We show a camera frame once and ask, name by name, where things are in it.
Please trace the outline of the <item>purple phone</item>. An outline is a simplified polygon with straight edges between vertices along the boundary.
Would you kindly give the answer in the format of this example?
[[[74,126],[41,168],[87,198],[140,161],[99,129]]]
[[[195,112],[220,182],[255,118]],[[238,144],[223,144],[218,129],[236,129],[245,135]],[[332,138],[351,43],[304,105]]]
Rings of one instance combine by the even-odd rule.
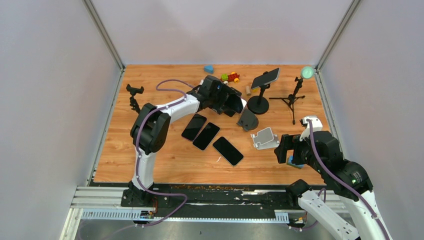
[[[227,99],[227,105],[231,110],[240,114],[246,106],[246,101],[236,94],[231,94]]]

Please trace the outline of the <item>pink phone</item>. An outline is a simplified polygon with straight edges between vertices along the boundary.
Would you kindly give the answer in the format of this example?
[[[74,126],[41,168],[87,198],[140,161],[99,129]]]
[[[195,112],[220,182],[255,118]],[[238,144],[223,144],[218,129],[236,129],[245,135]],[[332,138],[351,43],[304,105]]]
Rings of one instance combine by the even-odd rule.
[[[206,121],[207,118],[205,116],[195,113],[187,124],[187,126],[185,127],[185,129],[183,130],[183,132],[181,133],[181,136],[188,141],[194,141]]]

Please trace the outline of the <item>teal smartphone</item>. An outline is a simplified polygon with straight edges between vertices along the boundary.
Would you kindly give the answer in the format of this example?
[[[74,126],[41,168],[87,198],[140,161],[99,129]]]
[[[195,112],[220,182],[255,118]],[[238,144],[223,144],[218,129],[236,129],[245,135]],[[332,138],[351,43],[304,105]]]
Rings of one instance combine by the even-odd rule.
[[[233,167],[244,158],[244,155],[223,136],[219,137],[212,146]]]

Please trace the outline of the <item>black round-base clamp stand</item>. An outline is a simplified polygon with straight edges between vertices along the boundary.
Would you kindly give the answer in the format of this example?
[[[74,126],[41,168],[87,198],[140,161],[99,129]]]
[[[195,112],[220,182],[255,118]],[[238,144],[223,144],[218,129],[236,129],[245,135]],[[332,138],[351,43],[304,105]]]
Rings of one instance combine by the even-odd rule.
[[[143,94],[143,92],[144,92],[144,87],[143,86],[141,86],[141,87],[139,87],[139,88],[136,88],[136,87],[132,87],[129,83],[126,85],[126,91],[127,92],[129,92],[130,93],[130,98],[129,98],[129,106],[131,107],[131,109],[133,110],[133,111],[135,111],[136,113],[140,113],[140,111],[141,111],[141,109],[140,109],[140,106],[139,106],[139,104],[138,104],[138,102],[137,102],[137,100],[136,100],[136,98],[135,98],[135,96],[137,95],[137,94]]]

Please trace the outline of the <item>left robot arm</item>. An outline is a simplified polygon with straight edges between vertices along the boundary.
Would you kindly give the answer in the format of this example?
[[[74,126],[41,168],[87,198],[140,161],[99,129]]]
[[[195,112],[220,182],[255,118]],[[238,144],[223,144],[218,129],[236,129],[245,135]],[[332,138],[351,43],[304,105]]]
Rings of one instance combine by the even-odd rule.
[[[164,146],[171,123],[204,109],[232,117],[240,114],[247,105],[241,92],[207,75],[190,91],[181,91],[182,97],[171,102],[153,105],[146,103],[138,109],[130,136],[135,147],[135,169],[128,184],[129,191],[140,206],[153,201],[153,171],[157,152]]]

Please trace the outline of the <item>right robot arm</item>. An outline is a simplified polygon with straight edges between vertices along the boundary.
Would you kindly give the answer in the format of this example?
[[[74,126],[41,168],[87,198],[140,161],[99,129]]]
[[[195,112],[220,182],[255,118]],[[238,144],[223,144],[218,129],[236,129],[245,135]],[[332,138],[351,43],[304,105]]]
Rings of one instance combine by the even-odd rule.
[[[353,224],[327,206],[302,179],[286,188],[285,201],[290,208],[301,208],[311,214],[337,240],[392,239],[367,171],[359,163],[344,158],[339,141],[330,132],[310,132],[307,128],[302,134],[284,134],[274,150],[279,163],[286,161],[289,150],[293,151],[296,165],[308,165],[320,174],[346,207]]]

